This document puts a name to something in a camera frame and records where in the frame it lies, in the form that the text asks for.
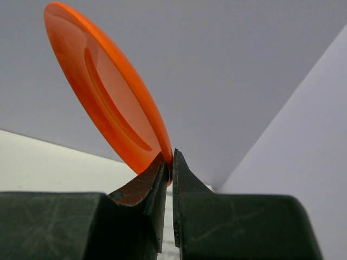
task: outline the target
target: orange plastic disc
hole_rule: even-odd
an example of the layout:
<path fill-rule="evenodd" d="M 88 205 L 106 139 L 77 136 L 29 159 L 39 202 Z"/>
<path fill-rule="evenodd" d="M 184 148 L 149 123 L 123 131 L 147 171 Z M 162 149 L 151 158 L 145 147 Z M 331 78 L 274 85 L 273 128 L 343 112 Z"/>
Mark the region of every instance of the orange plastic disc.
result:
<path fill-rule="evenodd" d="M 162 117 L 121 50 L 63 3 L 49 3 L 44 22 L 68 82 L 112 148 L 137 174 L 161 151 L 171 172 L 172 149 Z"/>

